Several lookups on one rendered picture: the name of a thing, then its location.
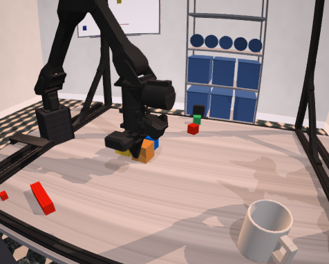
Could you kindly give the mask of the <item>orange wooden cube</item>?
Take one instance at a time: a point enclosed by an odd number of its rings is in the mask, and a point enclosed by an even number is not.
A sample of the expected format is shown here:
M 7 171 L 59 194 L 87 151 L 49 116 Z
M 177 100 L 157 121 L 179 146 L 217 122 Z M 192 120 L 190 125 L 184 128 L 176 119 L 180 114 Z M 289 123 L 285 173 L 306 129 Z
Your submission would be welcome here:
M 139 157 L 135 159 L 131 154 L 131 159 L 146 164 L 148 163 L 148 161 L 150 161 L 150 159 L 152 159 L 153 156 L 154 156 L 154 141 L 144 139 Z

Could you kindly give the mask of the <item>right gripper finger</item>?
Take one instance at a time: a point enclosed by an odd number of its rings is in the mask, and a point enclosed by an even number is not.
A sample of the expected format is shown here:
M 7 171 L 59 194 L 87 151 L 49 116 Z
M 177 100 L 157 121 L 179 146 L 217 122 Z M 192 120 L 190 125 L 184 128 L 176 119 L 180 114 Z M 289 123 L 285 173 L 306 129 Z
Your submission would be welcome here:
M 144 139 L 147 137 L 148 135 L 143 133 L 142 135 L 139 134 L 139 138 L 142 138 L 143 140 L 141 142 L 139 142 L 139 149 L 138 149 L 138 157 L 139 157 L 139 154 L 140 154 L 140 150 L 141 150 L 141 147 L 142 147 L 142 143 L 144 141 Z
M 132 145 L 132 147 L 129 149 L 129 151 L 131 152 L 132 156 L 134 158 L 138 158 L 138 149 L 139 149 L 139 142 L 142 141 L 142 138 L 140 138 L 139 140 L 137 140 L 136 142 L 134 142 L 134 144 Z

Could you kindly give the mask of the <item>grey mug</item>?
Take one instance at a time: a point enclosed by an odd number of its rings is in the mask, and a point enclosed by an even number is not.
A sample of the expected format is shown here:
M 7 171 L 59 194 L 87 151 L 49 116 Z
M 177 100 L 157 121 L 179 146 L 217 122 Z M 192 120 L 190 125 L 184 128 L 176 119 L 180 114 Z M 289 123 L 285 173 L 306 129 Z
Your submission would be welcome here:
M 288 237 L 292 224 L 287 207 L 274 200 L 257 200 L 247 210 L 238 248 L 244 257 L 256 263 L 274 259 L 277 264 L 290 264 L 299 249 Z M 280 252 L 282 246 L 284 255 Z

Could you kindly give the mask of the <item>green cube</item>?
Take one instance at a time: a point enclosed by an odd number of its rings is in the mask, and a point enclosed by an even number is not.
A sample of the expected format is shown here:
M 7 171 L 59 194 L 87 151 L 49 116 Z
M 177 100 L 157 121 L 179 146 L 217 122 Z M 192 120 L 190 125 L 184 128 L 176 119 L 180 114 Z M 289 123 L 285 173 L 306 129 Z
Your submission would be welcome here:
M 194 115 L 193 123 L 200 125 L 200 123 L 201 123 L 201 115 Z

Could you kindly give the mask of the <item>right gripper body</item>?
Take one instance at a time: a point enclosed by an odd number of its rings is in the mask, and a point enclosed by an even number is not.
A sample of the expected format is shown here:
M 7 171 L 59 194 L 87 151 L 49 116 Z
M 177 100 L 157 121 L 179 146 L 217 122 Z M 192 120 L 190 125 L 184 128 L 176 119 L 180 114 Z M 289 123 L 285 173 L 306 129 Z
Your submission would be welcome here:
M 115 149 L 118 151 L 127 151 L 130 149 L 134 142 L 139 140 L 139 134 L 142 135 L 142 129 L 140 133 L 135 132 L 135 123 L 140 113 L 145 115 L 149 108 L 145 105 L 139 107 L 125 107 L 119 109 L 119 113 L 123 113 L 123 123 L 120 124 L 120 128 L 125 131 L 114 131 L 105 137 L 105 147 Z

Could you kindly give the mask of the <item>blue cube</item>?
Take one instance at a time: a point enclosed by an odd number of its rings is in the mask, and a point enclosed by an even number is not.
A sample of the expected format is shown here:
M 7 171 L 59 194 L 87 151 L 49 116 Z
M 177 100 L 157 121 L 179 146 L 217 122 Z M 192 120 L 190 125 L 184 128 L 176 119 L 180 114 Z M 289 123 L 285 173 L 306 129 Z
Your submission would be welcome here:
M 159 147 L 159 138 L 157 140 L 151 139 L 151 137 L 147 136 L 145 140 L 151 140 L 154 141 L 154 150 L 156 150 Z

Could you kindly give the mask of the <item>yellow cube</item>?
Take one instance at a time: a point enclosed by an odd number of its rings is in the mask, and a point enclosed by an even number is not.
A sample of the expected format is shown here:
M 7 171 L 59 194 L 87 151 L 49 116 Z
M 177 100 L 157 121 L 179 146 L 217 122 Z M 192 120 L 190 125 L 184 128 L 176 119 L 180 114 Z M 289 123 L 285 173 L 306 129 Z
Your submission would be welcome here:
M 125 152 L 115 150 L 115 153 L 120 154 L 120 155 L 124 155 L 124 156 L 127 156 L 127 157 L 131 156 L 131 152 L 129 150 L 125 151 Z

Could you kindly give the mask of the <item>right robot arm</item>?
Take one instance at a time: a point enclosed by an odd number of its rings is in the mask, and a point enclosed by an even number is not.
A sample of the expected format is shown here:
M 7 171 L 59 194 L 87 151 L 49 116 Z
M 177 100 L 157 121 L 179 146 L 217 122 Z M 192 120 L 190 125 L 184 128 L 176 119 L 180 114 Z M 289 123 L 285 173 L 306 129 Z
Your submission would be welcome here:
M 114 86 L 122 87 L 122 105 L 125 107 L 147 106 L 170 111 L 176 100 L 171 80 L 157 80 L 149 62 L 141 50 L 133 45 L 125 35 L 106 0 L 59 0 L 57 15 L 59 25 L 55 34 L 48 63 L 41 69 L 35 94 L 41 95 L 46 113 L 62 109 L 59 105 L 58 90 L 62 90 L 66 73 L 63 63 L 75 27 L 91 14 L 112 51 L 112 61 L 120 76 Z M 142 77 L 138 77 L 144 75 Z M 131 83 L 131 84 L 130 84 Z M 141 99 L 142 95 L 142 99 Z M 157 140 L 168 127 L 168 117 L 164 113 L 151 115 L 140 113 L 135 123 L 135 132 L 147 134 Z

